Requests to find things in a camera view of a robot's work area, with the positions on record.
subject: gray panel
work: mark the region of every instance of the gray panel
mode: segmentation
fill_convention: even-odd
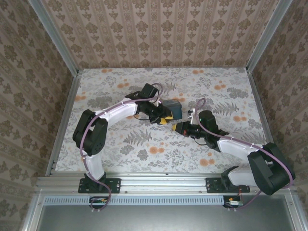
[[[45,206],[39,231],[291,231],[284,196],[261,196],[249,207],[227,211],[221,205]]]

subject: patterned wall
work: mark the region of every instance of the patterned wall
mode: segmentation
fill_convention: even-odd
[[[18,230],[45,174],[72,76],[27,1],[0,1],[0,230]]]
[[[253,70],[275,142],[308,211],[308,1],[294,0]]]
[[[44,0],[79,68],[245,66],[278,0]]]

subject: floral tablecloth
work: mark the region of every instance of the floral tablecloth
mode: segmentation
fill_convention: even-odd
[[[162,99],[178,99],[183,119],[196,101],[206,98],[220,129],[245,141],[265,143],[256,103],[244,68],[86,69],[66,129],[56,171],[85,171],[72,140],[82,112],[111,106],[145,83],[159,82]],[[106,171],[112,172],[214,172],[247,163],[230,154],[200,146],[172,131],[171,125],[151,125],[132,116],[108,129],[101,153]]]

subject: ventilated metal strip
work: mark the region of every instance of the ventilated metal strip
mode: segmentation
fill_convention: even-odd
[[[46,196],[44,205],[89,205],[90,196]],[[223,196],[113,196],[109,205],[223,205]]]

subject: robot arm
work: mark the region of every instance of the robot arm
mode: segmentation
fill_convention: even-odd
[[[148,115],[151,123],[163,125],[173,120],[172,111],[163,106],[163,104],[159,102],[159,99],[156,99],[155,102],[133,102],[134,100],[153,98],[157,92],[158,89],[153,85],[145,84],[142,91],[127,95],[121,103],[118,103],[116,106],[113,105],[96,112],[88,109],[82,113],[73,134],[73,140],[76,142],[78,148],[80,148],[82,137],[90,121],[93,120],[95,116],[101,114],[92,124],[94,128],[88,131],[83,143],[85,162],[89,169],[89,173],[95,180],[103,180],[105,177],[105,171],[101,164],[101,157],[98,153],[105,145],[108,127],[128,116],[136,115],[139,112]]]
[[[289,183],[289,176],[286,171],[275,160],[265,155],[262,151],[234,140],[219,138],[209,134],[196,123],[194,110],[191,112],[191,121],[181,122],[173,126],[173,129],[193,139],[204,138],[209,148],[218,152],[228,153],[243,160],[248,160],[250,167],[234,166],[222,173],[222,182],[226,190],[236,188],[239,185],[257,186],[267,195],[272,195]],[[222,136],[228,133],[218,129],[215,117],[211,111],[201,111],[199,113],[200,123],[207,130]],[[257,145],[263,150],[271,153],[281,161],[290,171],[292,178],[295,173],[289,163],[284,158],[279,148],[274,143]]]

